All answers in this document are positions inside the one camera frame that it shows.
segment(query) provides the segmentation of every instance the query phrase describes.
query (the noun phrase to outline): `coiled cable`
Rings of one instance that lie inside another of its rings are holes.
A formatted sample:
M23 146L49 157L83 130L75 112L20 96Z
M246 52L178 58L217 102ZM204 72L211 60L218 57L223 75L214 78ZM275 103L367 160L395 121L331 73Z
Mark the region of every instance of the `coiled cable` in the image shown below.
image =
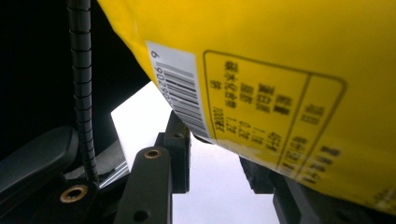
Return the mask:
M91 0L67 0L78 147L85 174L98 182L92 135Z

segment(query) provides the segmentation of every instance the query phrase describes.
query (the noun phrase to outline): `white label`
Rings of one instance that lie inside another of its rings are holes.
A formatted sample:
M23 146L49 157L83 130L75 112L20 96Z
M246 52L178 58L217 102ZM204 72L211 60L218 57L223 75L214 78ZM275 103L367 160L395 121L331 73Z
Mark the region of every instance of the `white label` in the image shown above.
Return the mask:
M163 97L193 133L210 138L202 108L195 55L149 41L146 43Z

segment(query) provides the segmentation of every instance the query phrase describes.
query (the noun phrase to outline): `product information label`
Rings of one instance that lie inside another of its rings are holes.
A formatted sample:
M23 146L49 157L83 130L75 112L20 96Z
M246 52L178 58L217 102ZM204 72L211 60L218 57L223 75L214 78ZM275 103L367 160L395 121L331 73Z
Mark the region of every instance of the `product information label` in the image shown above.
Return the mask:
M210 127L218 143L314 184L331 165L328 153L316 151L317 141L342 98L344 82L215 51L207 51L204 60Z
M149 41L146 43L163 97L193 133L210 138L203 116L194 54Z

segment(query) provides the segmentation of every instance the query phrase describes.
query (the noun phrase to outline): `yellow package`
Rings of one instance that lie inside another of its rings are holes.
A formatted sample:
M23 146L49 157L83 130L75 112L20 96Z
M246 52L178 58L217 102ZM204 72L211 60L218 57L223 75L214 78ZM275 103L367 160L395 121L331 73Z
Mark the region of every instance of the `yellow package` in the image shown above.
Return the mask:
M99 3L193 133L396 215L396 1Z

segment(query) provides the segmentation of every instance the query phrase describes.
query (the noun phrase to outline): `barcode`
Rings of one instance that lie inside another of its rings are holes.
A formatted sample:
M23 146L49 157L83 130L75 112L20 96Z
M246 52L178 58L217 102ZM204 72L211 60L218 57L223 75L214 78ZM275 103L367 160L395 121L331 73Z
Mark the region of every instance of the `barcode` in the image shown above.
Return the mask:
M209 139L196 76L195 56L149 41L147 45L163 95L194 134Z
M199 105L197 87L192 74L164 63L156 62L156 66L163 70L175 113L193 133L208 138Z

